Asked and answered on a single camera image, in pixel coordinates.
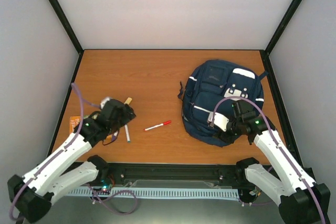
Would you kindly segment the orange green picture book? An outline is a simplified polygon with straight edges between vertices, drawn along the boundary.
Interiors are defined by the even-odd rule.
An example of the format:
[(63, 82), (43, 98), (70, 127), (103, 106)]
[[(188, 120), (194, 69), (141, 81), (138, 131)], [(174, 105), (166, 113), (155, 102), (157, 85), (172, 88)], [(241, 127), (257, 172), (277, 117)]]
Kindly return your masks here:
[(71, 116), (69, 119), (69, 133), (72, 133), (75, 127), (80, 123), (80, 116)]

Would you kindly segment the navy blue student backpack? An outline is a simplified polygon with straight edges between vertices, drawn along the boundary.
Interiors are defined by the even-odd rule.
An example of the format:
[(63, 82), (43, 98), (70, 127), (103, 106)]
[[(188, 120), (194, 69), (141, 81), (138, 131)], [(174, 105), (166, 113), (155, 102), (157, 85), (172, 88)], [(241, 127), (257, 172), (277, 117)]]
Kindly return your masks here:
[(257, 75), (251, 69), (225, 60), (208, 60), (198, 66), (181, 85), (178, 98), (182, 100), (182, 120), (186, 132), (209, 145), (224, 147), (233, 144), (238, 135), (224, 133), (208, 123), (210, 113), (216, 111), (233, 118), (232, 104), (240, 98), (264, 105), (261, 81), (267, 72)]

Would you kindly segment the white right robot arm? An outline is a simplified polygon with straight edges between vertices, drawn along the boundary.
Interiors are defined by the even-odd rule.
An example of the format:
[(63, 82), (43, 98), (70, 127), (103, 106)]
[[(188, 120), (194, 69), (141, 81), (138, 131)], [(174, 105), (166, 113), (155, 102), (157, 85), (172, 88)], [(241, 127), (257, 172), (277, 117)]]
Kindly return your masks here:
[(236, 175), (261, 189), (277, 206), (285, 223), (326, 222), (330, 190), (317, 184), (294, 159), (282, 142), (279, 133), (262, 110), (252, 101), (235, 97), (232, 103), (234, 117), (213, 111), (210, 125), (223, 133), (245, 135), (267, 157), (276, 175), (267, 171), (255, 158), (246, 158), (236, 164)]

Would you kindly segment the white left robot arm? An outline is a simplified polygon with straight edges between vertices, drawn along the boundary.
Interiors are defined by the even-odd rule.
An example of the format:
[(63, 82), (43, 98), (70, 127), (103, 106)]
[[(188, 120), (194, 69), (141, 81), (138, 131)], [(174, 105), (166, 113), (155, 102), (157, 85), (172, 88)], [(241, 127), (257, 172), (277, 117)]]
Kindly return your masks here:
[(22, 218), (34, 223), (73, 189), (90, 182), (106, 182), (109, 165), (98, 155), (89, 157), (73, 170), (68, 168), (136, 117), (130, 102), (131, 98), (121, 102), (106, 97), (98, 111), (80, 117), (74, 131), (43, 162), (23, 176), (13, 175), (7, 182), (11, 208), (16, 208)]

